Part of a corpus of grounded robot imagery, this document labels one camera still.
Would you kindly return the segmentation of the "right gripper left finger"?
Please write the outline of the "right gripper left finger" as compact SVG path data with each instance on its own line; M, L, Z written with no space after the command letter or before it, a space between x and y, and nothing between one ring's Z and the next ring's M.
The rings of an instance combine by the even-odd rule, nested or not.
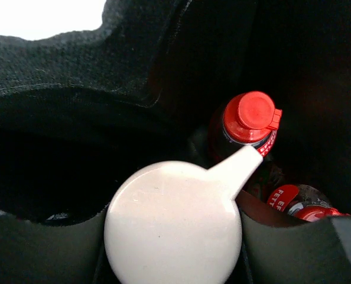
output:
M0 283L92 283L105 216L61 213L38 224L0 210Z

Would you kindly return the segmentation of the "small red bottle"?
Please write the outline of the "small red bottle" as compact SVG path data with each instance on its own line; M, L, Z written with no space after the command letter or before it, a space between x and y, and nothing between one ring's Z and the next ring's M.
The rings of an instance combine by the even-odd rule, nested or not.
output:
M282 185L274 190L267 204L298 219L315 222L325 217L349 216L334 208L325 194L309 185Z

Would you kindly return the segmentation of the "grey bottle beige pump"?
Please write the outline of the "grey bottle beige pump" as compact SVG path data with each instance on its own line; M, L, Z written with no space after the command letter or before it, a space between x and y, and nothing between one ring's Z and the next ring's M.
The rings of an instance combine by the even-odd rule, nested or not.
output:
M242 245L235 199L263 158L252 146L205 169L166 161L129 177L111 200L104 243L121 283L225 283Z

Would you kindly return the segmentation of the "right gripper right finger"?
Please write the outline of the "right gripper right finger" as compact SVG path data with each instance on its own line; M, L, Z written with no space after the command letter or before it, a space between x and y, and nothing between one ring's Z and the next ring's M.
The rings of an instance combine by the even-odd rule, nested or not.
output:
M242 213L255 283L351 283L351 217L302 222L273 210L269 224Z

